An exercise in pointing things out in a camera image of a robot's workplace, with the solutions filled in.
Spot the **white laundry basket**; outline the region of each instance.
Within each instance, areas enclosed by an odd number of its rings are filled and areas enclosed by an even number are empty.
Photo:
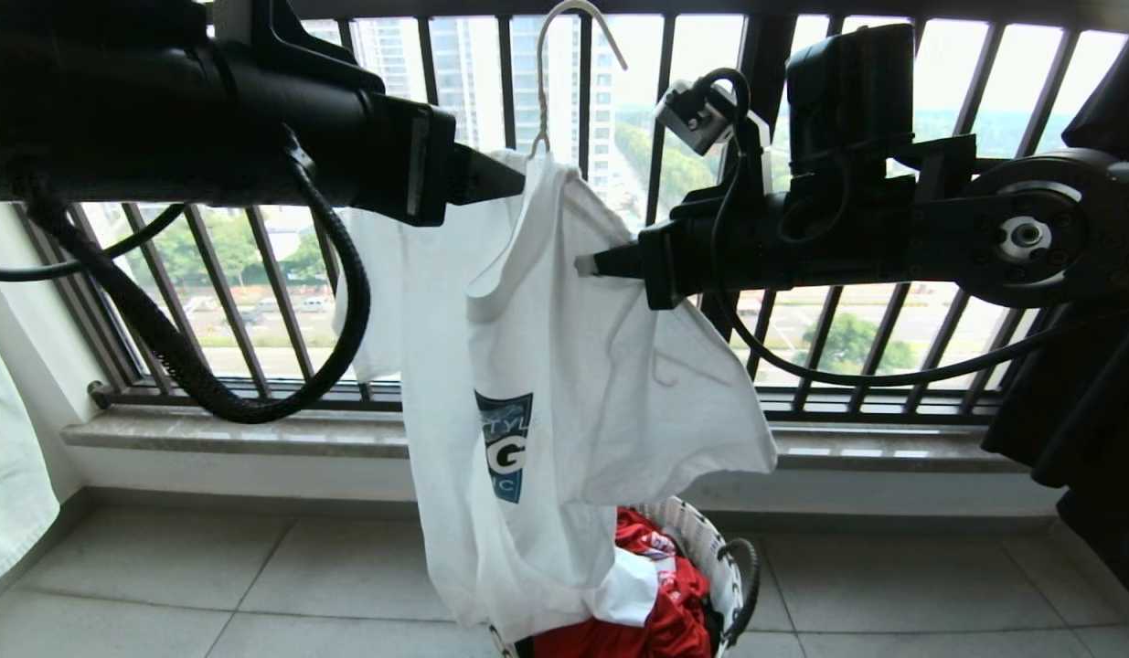
[[[715,658],[727,658],[730,647],[735,646],[735,641],[751,623],[752,613],[755,612],[755,604],[760,597],[760,562],[755,546],[742,538],[724,541],[723,535],[701,511],[677,497],[669,497],[663,502],[633,505],[631,508],[647,516],[657,527],[675,535],[674,538],[685,551],[685,558],[689,558],[690,562],[702,571],[702,576],[706,576],[710,584],[710,604],[714,605],[715,612],[721,613],[723,623],[726,624]],[[744,553],[747,555],[747,561],[751,561],[749,565],[751,582],[747,584],[745,591],[732,551]],[[490,628],[490,633],[502,658],[519,658],[515,646],[502,641],[495,626]]]

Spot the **basket handle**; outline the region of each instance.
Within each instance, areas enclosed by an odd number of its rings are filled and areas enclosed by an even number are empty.
[[[718,550],[718,559],[726,558],[727,553],[738,553],[736,550],[744,550],[747,553],[747,559],[751,561],[752,578],[751,582],[747,584],[747,596],[743,597],[743,607],[738,608],[738,613],[732,620],[730,628],[723,633],[723,641],[727,642],[727,647],[735,646],[735,642],[738,641],[738,638],[747,629],[747,624],[752,623],[752,614],[755,612],[758,600],[760,600],[761,567],[755,546],[744,538],[734,538],[734,541],[724,543],[723,549]]]

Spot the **parked car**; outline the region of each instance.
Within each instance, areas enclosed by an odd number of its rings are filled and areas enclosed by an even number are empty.
[[[325,297],[308,297],[296,305],[296,310],[300,313],[322,313],[327,310],[329,300]]]

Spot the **red garment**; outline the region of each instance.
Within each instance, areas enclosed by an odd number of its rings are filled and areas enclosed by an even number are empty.
[[[535,658],[710,658],[702,620],[707,579],[677,556],[673,538],[632,509],[618,511],[618,545],[659,565],[657,599],[645,626],[588,620],[532,638]]]

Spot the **white cloth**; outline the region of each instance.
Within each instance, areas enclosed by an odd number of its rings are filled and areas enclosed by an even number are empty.
[[[347,217],[373,288],[356,370],[401,366],[439,595],[506,640],[589,614],[642,625],[656,577],[614,550],[614,506],[774,466],[738,359],[692,305],[651,312],[640,281],[577,274],[631,237],[551,153],[523,195],[447,208],[443,228]]]
[[[32,421],[0,358],[0,578],[41,539],[59,510]]]

